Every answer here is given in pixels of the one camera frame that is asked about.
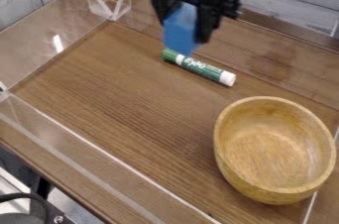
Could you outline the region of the blue rectangular block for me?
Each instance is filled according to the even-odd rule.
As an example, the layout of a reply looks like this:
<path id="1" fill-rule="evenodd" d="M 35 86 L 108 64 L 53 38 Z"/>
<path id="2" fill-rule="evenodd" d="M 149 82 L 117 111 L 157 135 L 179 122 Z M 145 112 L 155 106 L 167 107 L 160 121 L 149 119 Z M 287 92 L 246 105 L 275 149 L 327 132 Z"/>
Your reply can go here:
<path id="1" fill-rule="evenodd" d="M 183 3 L 182 7 L 164 20 L 164 47 L 184 56 L 190 56 L 199 46 L 195 38 L 196 19 L 196 7 L 188 3 Z"/>

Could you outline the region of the brown wooden bowl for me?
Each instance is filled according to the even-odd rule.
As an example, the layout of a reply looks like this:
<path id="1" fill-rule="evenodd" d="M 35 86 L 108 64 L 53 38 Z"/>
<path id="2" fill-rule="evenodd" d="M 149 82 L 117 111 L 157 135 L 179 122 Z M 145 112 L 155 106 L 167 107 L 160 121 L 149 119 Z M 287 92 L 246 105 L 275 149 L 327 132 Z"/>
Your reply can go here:
<path id="1" fill-rule="evenodd" d="M 230 104 L 214 130 L 218 168 L 250 199 L 286 205 L 308 198 L 336 164 L 334 137 L 300 104 L 272 96 Z"/>

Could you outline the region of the green Expo marker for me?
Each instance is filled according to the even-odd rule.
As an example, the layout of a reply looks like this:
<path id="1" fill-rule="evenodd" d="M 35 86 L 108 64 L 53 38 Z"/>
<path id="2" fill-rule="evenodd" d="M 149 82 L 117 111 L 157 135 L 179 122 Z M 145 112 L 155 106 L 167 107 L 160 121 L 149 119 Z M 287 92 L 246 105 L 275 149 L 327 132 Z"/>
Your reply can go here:
<path id="1" fill-rule="evenodd" d="M 176 63 L 179 66 L 223 83 L 228 87 L 232 87 L 236 82 L 238 77 L 234 73 L 207 64 L 195 58 L 191 58 L 190 56 L 184 56 L 169 49 L 163 50 L 161 57 L 164 60 Z"/>

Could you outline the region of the clear acrylic corner bracket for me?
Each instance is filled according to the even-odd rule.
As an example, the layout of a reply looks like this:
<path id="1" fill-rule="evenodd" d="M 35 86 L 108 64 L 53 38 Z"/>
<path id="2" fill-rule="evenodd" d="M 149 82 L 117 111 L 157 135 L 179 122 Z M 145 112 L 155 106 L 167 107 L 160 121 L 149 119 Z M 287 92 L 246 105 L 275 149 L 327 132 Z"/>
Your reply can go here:
<path id="1" fill-rule="evenodd" d="M 87 0 L 87 3 L 89 11 L 112 22 L 131 10 L 131 0 Z"/>

